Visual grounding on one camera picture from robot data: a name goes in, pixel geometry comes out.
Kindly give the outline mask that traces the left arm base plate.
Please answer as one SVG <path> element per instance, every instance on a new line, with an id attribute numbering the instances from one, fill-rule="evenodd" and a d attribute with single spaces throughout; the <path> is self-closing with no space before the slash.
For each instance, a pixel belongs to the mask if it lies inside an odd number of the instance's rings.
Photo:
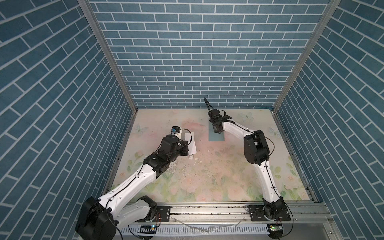
<path id="1" fill-rule="evenodd" d="M 170 206 L 157 206 L 156 210 L 150 209 L 148 215 L 141 220 L 137 220 L 136 223 L 154 223 L 154 222 L 169 222 L 171 216 L 171 207 Z"/>

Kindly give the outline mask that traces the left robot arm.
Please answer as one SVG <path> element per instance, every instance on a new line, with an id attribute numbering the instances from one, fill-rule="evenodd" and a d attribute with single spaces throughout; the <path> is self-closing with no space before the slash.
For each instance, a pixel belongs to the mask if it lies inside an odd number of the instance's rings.
<path id="1" fill-rule="evenodd" d="M 190 143 L 180 139 L 179 134 L 163 137 L 157 150 L 123 183 L 99 198 L 84 201 L 75 232 L 83 240 L 111 240 L 125 225 L 152 220 L 157 203 L 150 197 L 143 196 L 132 205 L 128 202 L 167 171 L 177 157 L 188 156 Z"/>

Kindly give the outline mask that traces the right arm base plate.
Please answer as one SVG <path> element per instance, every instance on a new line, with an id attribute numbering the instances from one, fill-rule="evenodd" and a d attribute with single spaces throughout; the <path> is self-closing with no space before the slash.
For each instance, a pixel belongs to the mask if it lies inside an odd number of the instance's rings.
<path id="1" fill-rule="evenodd" d="M 265 211 L 265 206 L 263 205 L 247 205 L 245 207 L 246 211 L 250 215 L 252 222 L 278 222 L 278 221 L 291 221 L 291 214 L 287 208 L 284 208 L 282 212 L 274 215 L 273 217 L 269 217 L 267 212 Z"/>

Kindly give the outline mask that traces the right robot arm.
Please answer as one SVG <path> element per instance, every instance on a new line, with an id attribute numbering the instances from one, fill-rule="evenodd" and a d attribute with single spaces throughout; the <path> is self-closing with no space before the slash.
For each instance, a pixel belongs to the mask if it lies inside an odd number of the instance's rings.
<path id="1" fill-rule="evenodd" d="M 214 132 L 216 134 L 227 132 L 244 142 L 244 156 L 256 169 L 261 184 L 265 217 L 270 221 L 275 221 L 285 214 L 290 215 L 291 211 L 273 179 L 269 164 L 271 152 L 267 144 L 268 138 L 265 137 L 264 132 L 248 129 L 233 121 L 226 113 L 221 114 L 222 111 L 215 109 L 206 98 L 204 98 L 204 102 Z"/>

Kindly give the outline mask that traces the teal envelope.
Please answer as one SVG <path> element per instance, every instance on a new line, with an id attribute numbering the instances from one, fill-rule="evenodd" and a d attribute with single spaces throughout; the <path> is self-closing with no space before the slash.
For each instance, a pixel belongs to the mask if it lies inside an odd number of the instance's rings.
<path id="1" fill-rule="evenodd" d="M 213 128 L 209 128 L 209 141 L 210 142 L 223 142 L 225 141 L 224 133 L 215 133 Z"/>

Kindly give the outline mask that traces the white letter paper blue border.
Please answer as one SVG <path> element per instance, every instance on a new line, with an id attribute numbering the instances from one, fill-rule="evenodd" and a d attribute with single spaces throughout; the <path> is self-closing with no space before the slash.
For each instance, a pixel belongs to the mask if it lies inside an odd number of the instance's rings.
<path id="1" fill-rule="evenodd" d="M 195 135 L 193 132 L 186 132 L 185 133 L 185 141 L 188 142 L 188 149 L 189 149 L 189 155 L 194 155 L 197 153 L 197 147 L 195 143 Z"/>

